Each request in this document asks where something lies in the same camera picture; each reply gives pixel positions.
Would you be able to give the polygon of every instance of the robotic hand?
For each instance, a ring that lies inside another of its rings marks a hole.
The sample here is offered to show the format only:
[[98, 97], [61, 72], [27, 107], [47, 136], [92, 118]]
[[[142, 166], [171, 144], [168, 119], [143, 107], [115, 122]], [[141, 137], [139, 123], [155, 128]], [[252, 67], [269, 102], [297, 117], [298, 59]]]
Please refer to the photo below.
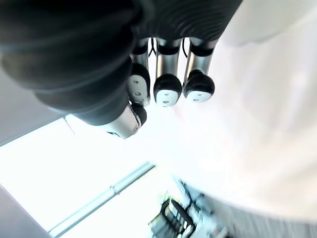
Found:
[[[3, 70], [51, 109], [128, 138], [150, 103], [148, 40], [157, 39], [154, 97], [204, 102], [217, 40], [241, 0], [0, 0]], [[181, 40], [190, 37], [183, 86]]]

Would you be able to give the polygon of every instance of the white cloth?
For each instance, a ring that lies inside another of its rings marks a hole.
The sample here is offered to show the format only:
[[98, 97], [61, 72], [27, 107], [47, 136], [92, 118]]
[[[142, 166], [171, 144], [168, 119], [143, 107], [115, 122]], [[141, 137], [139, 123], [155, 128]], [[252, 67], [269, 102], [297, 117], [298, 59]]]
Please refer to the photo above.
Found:
[[316, 222], [317, 1], [245, 0], [209, 75], [208, 102], [149, 110], [155, 161], [235, 206]]

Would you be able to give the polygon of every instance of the black cable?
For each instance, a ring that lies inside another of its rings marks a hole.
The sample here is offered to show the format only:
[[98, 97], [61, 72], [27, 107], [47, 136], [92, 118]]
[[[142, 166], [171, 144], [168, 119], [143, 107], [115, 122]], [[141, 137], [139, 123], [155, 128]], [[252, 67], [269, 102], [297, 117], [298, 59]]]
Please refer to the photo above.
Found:
[[76, 135], [76, 133], [74, 132], [73, 128], [71, 128], [70, 124], [68, 123], [68, 121], [67, 121], [67, 119], [66, 119], [66, 116], [63, 116], [63, 120], [66, 122], [68, 128], [72, 131], [72, 133], [73, 133], [74, 135]]
[[150, 50], [150, 53], [149, 53], [148, 57], [150, 57], [152, 52], [154, 52], [154, 55], [157, 55], [157, 52], [154, 49], [154, 38], [153, 37], [151, 37], [151, 50]]
[[185, 38], [183, 38], [182, 48], [183, 48], [183, 53], [184, 53], [185, 57], [187, 58], [188, 56], [187, 56], [186, 51], [185, 51]]
[[157, 52], [156, 52], [155, 49], [154, 49], [154, 38], [153, 38], [153, 37], [151, 37], [151, 46], [152, 46], [151, 51], [153, 51], [153, 52], [154, 52], [154, 55], [156, 56], [156, 55], [157, 55]]

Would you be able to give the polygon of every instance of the ceiling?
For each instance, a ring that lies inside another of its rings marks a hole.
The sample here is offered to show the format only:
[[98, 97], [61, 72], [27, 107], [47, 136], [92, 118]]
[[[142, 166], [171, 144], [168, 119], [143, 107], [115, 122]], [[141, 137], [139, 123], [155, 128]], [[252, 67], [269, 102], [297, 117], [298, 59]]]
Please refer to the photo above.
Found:
[[0, 146], [59, 117], [0, 71]]

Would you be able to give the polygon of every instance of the bright window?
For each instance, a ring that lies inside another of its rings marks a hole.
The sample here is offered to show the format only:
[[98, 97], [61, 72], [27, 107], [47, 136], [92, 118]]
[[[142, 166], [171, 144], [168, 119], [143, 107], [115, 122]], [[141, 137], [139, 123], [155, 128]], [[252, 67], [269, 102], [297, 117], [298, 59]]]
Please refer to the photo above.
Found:
[[168, 197], [183, 201], [172, 177], [154, 168], [61, 238], [151, 238], [148, 223]]
[[47, 231], [147, 160], [137, 136], [66, 119], [0, 147], [0, 183]]

